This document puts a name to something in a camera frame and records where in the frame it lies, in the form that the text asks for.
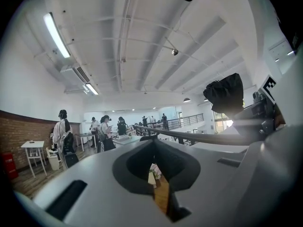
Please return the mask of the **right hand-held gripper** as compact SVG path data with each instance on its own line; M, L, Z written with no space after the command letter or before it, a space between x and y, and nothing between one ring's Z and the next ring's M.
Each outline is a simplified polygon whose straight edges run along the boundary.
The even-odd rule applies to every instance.
M303 54L279 81L267 76L252 94L253 104L233 119L233 127L252 141L264 140L285 126L303 124Z

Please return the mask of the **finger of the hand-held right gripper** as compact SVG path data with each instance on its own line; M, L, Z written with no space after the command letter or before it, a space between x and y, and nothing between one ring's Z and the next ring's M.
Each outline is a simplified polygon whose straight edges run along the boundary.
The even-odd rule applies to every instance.
M290 220L303 174L303 127L289 126L261 144L251 181L237 207L236 227L279 227Z

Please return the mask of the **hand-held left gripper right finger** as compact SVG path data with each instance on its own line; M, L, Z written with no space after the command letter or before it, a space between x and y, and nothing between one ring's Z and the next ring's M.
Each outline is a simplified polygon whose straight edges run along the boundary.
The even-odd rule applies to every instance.
M232 196L237 168L222 158L241 161L241 153L213 151L155 140L157 165L169 182L172 219L155 216L156 227L244 227L240 201Z

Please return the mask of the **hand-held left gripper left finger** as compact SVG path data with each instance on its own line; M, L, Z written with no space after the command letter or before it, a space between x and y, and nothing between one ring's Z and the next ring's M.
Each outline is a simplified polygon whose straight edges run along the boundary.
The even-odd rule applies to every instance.
M81 160L41 189L32 212L50 227L169 227L171 221L151 195L129 192L113 174L114 162L143 144Z

